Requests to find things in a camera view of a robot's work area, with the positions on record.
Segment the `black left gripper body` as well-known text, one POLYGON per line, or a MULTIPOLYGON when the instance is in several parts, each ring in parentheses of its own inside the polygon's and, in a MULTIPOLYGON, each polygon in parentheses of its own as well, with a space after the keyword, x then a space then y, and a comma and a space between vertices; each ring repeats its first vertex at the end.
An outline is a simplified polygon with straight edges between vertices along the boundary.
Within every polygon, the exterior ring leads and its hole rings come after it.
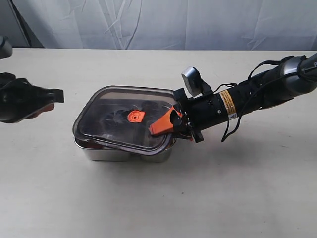
POLYGON ((31 84, 14 74, 0 74, 0 121, 18 123, 49 104, 64 103, 64 91, 31 84))

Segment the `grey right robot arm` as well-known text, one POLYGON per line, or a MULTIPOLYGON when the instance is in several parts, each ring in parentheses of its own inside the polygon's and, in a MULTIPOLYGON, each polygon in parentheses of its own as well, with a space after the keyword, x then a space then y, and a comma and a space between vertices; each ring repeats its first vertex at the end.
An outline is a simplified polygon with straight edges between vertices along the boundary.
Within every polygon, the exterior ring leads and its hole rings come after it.
POLYGON ((225 90, 211 87, 194 67, 182 73, 186 89, 173 92, 176 103, 149 126, 152 136, 171 133, 182 139, 203 141, 202 130, 237 119, 232 131, 225 130, 222 141, 234 134, 242 116, 276 107, 295 97, 311 93, 317 87, 317 56, 288 56, 258 64, 274 68, 258 74, 250 72, 240 83, 228 83, 225 90))

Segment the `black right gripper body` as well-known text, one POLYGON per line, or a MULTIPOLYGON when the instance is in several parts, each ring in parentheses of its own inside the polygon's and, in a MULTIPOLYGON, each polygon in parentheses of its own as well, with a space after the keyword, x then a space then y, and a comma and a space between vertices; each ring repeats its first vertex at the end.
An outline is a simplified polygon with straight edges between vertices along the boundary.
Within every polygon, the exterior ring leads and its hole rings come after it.
POLYGON ((222 141, 234 134, 240 126, 243 115, 253 111, 272 108, 292 100, 294 93, 287 88, 287 80, 294 78, 294 73, 264 71, 249 74, 240 83, 228 83, 225 90, 216 88, 213 94, 188 98, 184 89, 174 92, 174 108, 182 113, 181 119, 174 119, 173 133, 191 133, 195 142, 203 141, 202 131, 215 125, 237 119, 232 131, 225 130, 222 141))

